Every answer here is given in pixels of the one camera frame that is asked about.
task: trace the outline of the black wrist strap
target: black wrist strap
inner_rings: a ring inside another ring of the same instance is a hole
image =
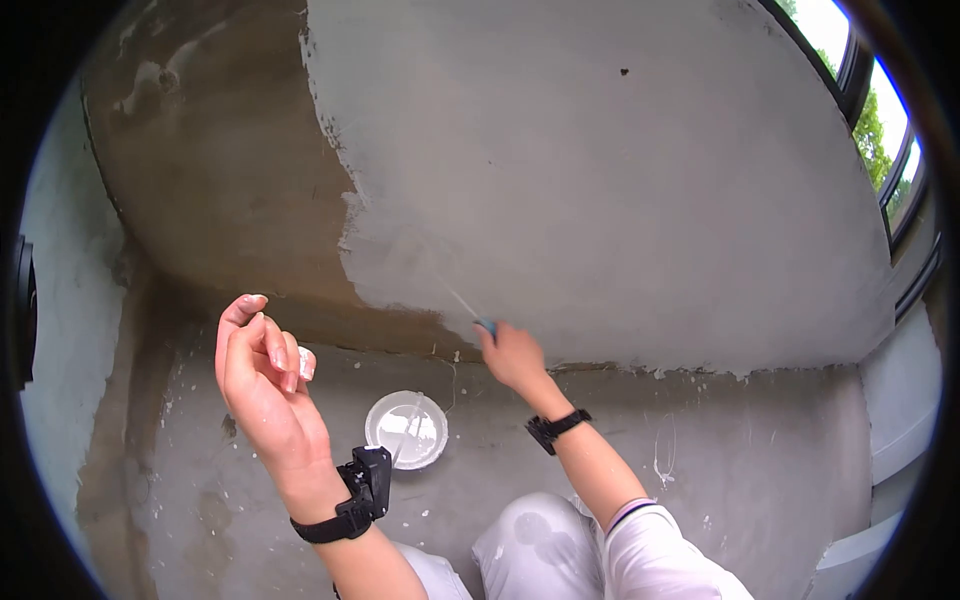
[[[371,524],[387,514],[390,504],[390,451],[383,446],[357,446],[353,461],[337,467],[350,492],[350,499],[334,508],[336,516],[320,523],[304,525],[290,517],[290,524],[310,543],[356,540]]]
[[[290,524],[294,530],[306,541],[310,543],[330,543],[336,540],[356,540],[367,533],[373,523],[373,518],[369,510],[364,510],[356,501],[351,498],[346,502],[337,505],[337,515],[320,523],[312,525],[302,525],[290,517]]]
[[[561,434],[570,430],[574,425],[577,425],[585,420],[593,420],[593,417],[590,416],[590,413],[584,409],[578,409],[567,415],[566,417],[549,421],[546,419],[541,419],[540,417],[533,417],[527,421],[527,431],[530,432],[530,435],[534,437],[534,440],[543,446],[543,449],[546,450],[547,454],[550,456],[556,456],[557,451],[553,447],[553,443],[557,441],[557,438]]]

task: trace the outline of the sky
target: sky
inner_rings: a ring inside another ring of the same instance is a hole
[[[847,17],[831,0],[797,0],[797,27],[814,48],[823,48],[838,67],[847,46]],[[894,158],[906,129],[906,112],[900,97],[879,62],[874,64],[870,85],[876,90],[876,114],[883,122],[883,149]],[[914,143],[904,174],[912,179],[917,170],[920,148]]]

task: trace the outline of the green foliage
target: green foliage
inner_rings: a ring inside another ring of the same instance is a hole
[[[777,4],[780,5],[784,12],[790,15],[790,18],[793,19],[797,17],[797,0],[777,0]]]
[[[900,181],[897,182],[897,188],[894,190],[894,195],[890,197],[890,202],[887,203],[887,221],[889,223],[893,224],[897,220],[900,207],[903,206],[903,201],[906,200],[909,191],[910,180],[906,177],[900,178]]]
[[[823,48],[817,49],[817,55],[836,79],[837,69],[827,58]],[[872,87],[867,92],[867,100],[863,103],[863,110],[860,111],[860,119],[853,128],[853,141],[856,142],[856,148],[863,156],[863,163],[867,167],[867,174],[874,185],[874,191],[879,190],[883,179],[890,172],[893,160],[883,148],[883,122],[876,114],[876,91]],[[909,187],[910,180],[906,180],[906,184]]]

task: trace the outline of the right hand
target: right hand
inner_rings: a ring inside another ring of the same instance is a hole
[[[543,379],[543,350],[526,329],[516,329],[506,321],[496,322],[496,340],[479,324],[473,330],[480,336],[483,359],[500,383],[521,396]]]

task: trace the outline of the left hand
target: left hand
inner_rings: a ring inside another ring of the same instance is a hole
[[[290,516],[316,523],[335,516],[334,507],[349,499],[349,492],[330,457],[324,420],[306,389],[317,359],[260,312],[266,304],[266,297],[247,294],[221,315],[217,384]]]

